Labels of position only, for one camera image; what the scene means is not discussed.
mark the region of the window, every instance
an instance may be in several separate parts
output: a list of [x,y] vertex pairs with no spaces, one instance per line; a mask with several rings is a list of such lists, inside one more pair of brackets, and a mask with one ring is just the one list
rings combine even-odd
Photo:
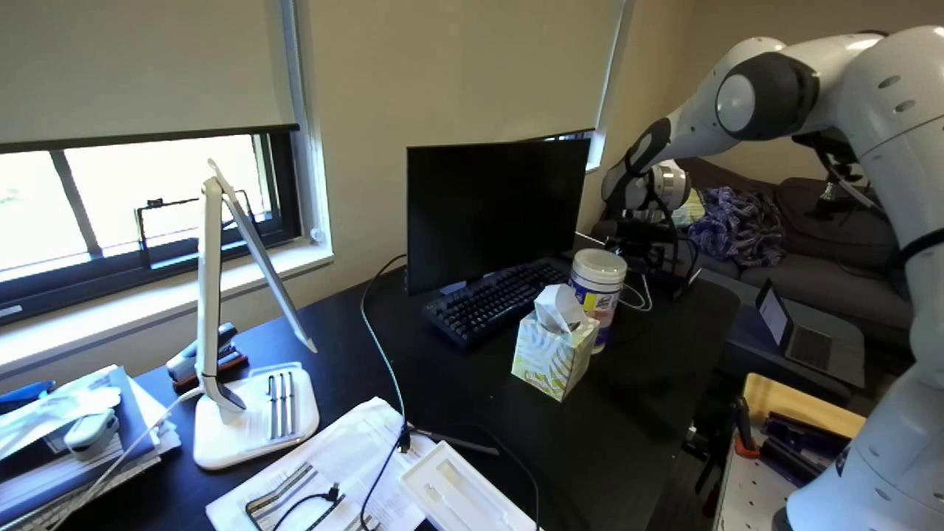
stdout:
[[206,159],[263,241],[298,237],[293,131],[0,154],[0,324],[196,270]]

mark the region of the white container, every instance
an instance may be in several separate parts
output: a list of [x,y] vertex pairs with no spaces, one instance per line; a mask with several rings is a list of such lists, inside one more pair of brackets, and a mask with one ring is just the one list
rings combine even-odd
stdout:
[[586,249],[572,258],[571,284],[587,317],[600,321],[594,355],[600,355],[612,340],[612,321],[617,317],[621,292],[625,280],[625,261],[603,252]]

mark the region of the cushion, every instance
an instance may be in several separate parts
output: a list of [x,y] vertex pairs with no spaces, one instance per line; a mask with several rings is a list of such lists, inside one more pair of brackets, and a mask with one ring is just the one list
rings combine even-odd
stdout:
[[824,185],[824,180],[795,177],[774,188],[785,221],[783,246],[798,253],[889,272],[897,261],[892,224],[861,206],[833,212],[829,219],[811,216]]

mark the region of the window blind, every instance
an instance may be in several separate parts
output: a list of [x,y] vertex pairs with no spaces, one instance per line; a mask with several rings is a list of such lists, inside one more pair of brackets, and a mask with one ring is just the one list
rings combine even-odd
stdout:
[[293,125],[267,0],[4,0],[0,72],[0,147]]

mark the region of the lamp base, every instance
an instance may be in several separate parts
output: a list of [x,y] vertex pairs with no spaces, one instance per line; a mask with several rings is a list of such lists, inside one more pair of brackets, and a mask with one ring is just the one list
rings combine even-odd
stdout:
[[196,463],[202,469],[227,469],[298,445],[320,429],[320,402],[301,365],[279,365],[227,388],[243,398],[246,411],[227,413],[202,396],[196,413]]

